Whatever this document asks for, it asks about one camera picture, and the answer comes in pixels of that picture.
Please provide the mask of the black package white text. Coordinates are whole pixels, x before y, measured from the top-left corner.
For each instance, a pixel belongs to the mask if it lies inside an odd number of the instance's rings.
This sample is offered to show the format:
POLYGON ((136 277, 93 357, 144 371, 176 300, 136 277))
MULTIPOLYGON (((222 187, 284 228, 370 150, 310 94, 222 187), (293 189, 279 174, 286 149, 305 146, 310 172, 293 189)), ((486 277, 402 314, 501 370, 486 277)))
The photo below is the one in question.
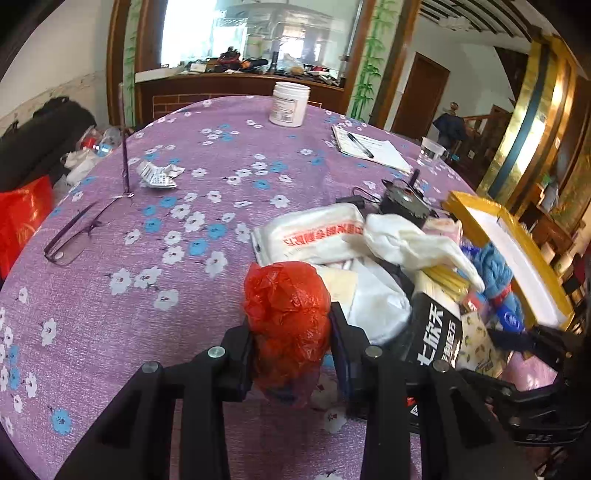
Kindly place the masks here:
POLYGON ((455 368, 463 338, 459 315, 425 292, 415 294, 411 306, 402 359, 426 367, 441 360, 455 368))

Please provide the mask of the blue knitted gloves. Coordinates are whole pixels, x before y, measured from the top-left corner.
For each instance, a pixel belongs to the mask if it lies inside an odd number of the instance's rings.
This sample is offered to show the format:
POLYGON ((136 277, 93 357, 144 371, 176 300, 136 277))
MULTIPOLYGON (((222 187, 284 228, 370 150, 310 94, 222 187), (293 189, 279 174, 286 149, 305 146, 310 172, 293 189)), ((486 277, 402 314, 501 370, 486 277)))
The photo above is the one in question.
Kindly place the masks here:
POLYGON ((503 255, 492 243, 483 248, 466 244, 461 249, 485 284, 483 292, 470 291, 464 298, 463 311, 479 312, 490 328, 521 333, 525 329, 525 316, 521 301, 512 289, 514 274, 503 255))

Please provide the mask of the red plastic bag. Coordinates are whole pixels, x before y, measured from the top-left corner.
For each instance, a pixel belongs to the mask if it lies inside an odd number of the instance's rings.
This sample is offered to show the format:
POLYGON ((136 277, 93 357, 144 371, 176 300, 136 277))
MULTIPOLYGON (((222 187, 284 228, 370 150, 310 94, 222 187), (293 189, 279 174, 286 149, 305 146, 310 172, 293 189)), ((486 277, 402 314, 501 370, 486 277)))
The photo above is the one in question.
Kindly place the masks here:
POLYGON ((304 407, 331 340, 331 295, 324 281, 308 263, 253 263, 243 292, 257 388, 267 400, 304 407))

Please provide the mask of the white cloth towel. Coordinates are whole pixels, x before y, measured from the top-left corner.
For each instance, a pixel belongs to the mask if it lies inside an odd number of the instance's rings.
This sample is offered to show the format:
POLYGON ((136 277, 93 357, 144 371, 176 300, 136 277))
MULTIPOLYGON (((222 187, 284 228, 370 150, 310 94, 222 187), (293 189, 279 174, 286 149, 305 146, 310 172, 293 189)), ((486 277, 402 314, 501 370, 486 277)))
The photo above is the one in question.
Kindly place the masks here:
POLYGON ((369 214, 363 238, 376 257, 391 264, 413 271, 438 265, 456 267, 475 290, 485 290, 476 267, 452 239, 426 234, 400 215, 369 214))

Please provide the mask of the pink tissue pack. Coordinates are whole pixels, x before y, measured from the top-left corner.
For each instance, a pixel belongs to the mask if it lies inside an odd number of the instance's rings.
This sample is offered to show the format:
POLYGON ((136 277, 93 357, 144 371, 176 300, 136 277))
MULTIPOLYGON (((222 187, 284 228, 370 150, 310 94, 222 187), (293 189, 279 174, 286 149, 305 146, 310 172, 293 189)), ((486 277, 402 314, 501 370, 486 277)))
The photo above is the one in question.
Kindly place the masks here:
POLYGON ((428 235, 443 236, 451 239, 457 245, 463 237, 463 225, 460 220, 452 218, 429 218, 426 220, 422 231, 428 235))

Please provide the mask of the white bag red text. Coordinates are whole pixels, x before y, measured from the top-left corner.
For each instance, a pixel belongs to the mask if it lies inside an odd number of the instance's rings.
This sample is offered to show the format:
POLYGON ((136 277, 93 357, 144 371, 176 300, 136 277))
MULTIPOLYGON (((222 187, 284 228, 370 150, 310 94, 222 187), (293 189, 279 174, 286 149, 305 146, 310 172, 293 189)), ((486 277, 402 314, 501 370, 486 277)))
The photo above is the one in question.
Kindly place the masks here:
POLYGON ((325 265, 369 256, 363 228, 365 219, 355 205, 335 203, 281 215, 252 230, 256 262, 325 265))

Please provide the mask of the blue printed tissue pack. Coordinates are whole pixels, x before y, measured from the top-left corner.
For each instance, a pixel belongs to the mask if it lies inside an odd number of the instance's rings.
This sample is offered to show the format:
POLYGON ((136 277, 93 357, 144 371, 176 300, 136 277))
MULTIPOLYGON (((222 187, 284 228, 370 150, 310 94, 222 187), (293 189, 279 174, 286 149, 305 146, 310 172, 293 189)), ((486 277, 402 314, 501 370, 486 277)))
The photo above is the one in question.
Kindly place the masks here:
POLYGON ((461 317, 463 337, 456 361, 457 370, 470 370, 499 378, 506 366, 477 312, 461 317))

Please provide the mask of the purple floral tablecloth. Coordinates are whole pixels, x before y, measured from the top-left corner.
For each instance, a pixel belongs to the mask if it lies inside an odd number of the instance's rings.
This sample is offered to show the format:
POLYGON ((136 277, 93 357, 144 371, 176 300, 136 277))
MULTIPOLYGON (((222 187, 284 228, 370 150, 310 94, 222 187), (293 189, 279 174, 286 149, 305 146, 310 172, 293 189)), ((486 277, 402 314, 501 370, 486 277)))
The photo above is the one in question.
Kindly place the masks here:
MULTIPOLYGON (((57 474, 111 400, 145 362, 169 367, 221 344, 246 324, 243 282, 256 262, 252 230, 281 215, 374 197, 383 179, 408 180, 433 207, 465 182, 420 148, 317 107, 301 127, 270 122, 270 98, 223 97, 153 121, 127 144, 130 210, 99 227, 69 265, 44 258, 49 241, 87 205, 122 193, 121 148, 83 179, 32 237, 1 290, 1 475, 57 474), (342 154, 332 126, 390 141, 411 174, 342 154), (142 161, 184 168, 169 190, 144 186, 142 161)), ((419 278, 376 257, 314 266, 349 325, 402 359, 419 278)), ((252 377, 252 363, 249 366, 252 377)), ((307 405, 267 400, 252 378, 242 402, 223 405, 228 479, 363 479, 367 421, 349 414, 331 340, 307 405)))

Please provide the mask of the black electric motor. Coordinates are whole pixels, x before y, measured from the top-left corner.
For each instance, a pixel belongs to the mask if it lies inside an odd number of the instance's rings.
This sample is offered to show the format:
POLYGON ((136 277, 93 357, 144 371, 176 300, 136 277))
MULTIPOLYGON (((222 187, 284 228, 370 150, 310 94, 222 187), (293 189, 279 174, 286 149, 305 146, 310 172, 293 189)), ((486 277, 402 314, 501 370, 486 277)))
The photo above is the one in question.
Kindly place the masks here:
POLYGON ((419 228, 424 227, 429 218, 437 218, 435 208, 427 202, 424 194, 416 187, 420 170, 415 169, 408 180, 383 179, 385 192, 379 202, 378 211, 383 214, 396 214, 419 228))

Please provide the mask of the black power adapter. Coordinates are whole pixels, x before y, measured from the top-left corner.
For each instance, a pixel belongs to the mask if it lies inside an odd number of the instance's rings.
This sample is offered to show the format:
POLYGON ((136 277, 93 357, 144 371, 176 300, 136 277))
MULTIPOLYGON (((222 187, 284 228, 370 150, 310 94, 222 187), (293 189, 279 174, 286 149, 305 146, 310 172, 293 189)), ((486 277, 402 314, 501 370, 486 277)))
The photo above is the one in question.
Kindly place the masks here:
POLYGON ((376 199, 374 197, 367 198, 366 196, 362 195, 352 195, 348 197, 340 197, 335 199, 337 203, 348 203, 355 205, 356 208, 362 210, 368 207, 370 204, 376 203, 376 199))

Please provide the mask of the silver pill blister pack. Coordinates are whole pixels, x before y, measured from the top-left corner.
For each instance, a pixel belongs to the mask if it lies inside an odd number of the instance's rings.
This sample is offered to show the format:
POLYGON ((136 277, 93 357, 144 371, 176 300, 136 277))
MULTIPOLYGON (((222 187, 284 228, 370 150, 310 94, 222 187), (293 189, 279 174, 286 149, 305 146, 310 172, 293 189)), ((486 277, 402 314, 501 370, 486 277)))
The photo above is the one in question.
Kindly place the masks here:
POLYGON ((136 168, 142 184, 152 189, 169 190, 177 187, 175 179, 183 174, 184 168, 174 164, 158 167, 149 161, 142 161, 136 168))

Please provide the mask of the black pen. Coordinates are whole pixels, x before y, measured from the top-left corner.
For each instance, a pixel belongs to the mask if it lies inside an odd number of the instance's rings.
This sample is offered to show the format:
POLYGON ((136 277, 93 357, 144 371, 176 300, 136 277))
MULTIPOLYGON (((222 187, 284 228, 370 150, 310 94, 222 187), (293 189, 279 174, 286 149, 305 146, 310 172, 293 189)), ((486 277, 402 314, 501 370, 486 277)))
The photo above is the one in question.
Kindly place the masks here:
POLYGON ((363 155, 366 155, 369 159, 374 159, 375 156, 372 152, 370 152, 369 149, 367 149, 367 147, 365 145, 363 145, 362 142, 360 142, 360 140, 358 138, 356 138, 355 135, 353 135, 352 133, 346 133, 346 135, 348 136, 349 140, 351 140, 353 142, 353 144, 356 145, 356 147, 358 147, 362 152, 363 155))

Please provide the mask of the black bag on chair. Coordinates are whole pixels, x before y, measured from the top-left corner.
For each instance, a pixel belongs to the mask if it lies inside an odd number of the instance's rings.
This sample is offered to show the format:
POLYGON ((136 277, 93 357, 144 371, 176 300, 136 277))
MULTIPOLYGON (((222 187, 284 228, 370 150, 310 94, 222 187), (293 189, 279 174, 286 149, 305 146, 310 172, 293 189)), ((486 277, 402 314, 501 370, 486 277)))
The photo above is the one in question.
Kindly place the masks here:
POLYGON ((48 100, 21 127, 14 121, 1 136, 1 192, 43 176, 54 185, 69 172, 62 158, 96 125, 94 116, 67 96, 48 100))

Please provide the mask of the brown wooden door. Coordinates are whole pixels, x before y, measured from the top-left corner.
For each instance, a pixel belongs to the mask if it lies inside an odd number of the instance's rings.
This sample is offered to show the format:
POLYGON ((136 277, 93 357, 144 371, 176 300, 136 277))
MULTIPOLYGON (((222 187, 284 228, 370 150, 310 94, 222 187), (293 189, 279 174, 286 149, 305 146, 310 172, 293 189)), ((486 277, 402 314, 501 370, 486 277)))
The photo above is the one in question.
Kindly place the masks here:
POLYGON ((441 103, 450 71, 434 60, 416 53, 394 116, 391 132, 420 140, 426 136, 441 103))

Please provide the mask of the purple frame eyeglasses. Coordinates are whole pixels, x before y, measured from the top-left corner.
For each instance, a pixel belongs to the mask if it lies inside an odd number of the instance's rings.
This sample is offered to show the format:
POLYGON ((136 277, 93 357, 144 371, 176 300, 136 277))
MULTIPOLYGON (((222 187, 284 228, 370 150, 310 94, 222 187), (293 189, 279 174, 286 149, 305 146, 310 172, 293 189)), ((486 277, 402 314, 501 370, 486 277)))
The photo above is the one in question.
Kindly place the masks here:
POLYGON ((134 193, 130 185, 128 166, 127 137, 129 128, 124 118, 123 84, 118 88, 118 107, 121 120, 122 193, 105 200, 95 201, 78 213, 61 228, 43 250, 44 258, 51 264, 67 266, 71 264, 89 245, 92 233, 120 220, 132 207, 134 193))

